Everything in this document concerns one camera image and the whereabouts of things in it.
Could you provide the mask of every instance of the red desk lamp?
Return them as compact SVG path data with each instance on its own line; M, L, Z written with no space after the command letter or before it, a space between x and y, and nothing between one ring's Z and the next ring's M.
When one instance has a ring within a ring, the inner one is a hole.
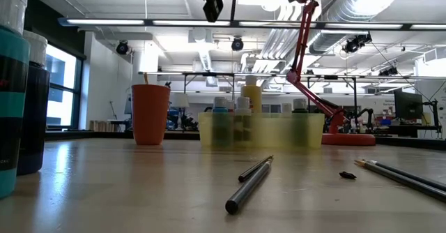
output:
M331 145L347 145L347 146L373 146L376 144L373 135L365 134L340 134L338 126L342 126L347 118L344 116L344 110L334 103L319 98L315 93L311 92L304 84L300 82L302 72L302 64L307 49L307 41L309 28L312 21L314 9L318 6L315 0L296 0L299 3L305 3L302 12L302 21L298 36L298 43L295 50L295 58L290 71L286 74L286 79L301 91L310 101L322 110L326 115L331 117L328 134L322 136L322 144Z

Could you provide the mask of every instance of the computer monitor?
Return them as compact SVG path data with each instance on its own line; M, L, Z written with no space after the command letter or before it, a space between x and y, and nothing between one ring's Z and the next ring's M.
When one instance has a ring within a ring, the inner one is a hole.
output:
M415 93L395 91L395 114L400 119L421 119L423 97Z

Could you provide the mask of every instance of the orange cup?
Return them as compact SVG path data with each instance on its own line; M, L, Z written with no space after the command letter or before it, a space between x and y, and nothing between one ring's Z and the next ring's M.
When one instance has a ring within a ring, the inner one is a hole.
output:
M170 88L151 84L132 86L133 137L138 145L159 145L166 130Z

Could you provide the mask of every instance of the translucent yellow bin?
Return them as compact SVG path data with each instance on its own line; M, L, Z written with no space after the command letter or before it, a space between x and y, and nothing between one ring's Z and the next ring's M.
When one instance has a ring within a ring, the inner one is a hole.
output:
M324 114L200 113L203 147L321 148Z

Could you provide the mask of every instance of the security camera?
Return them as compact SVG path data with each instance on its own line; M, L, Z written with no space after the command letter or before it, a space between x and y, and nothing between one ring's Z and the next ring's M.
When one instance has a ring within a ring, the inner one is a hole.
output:
M243 50L243 41L241 37L235 37L234 41L232 42L232 50L233 51L241 51Z
M128 45L128 40L120 40L119 45L116 47L116 52L120 55L127 55L132 51L132 48Z

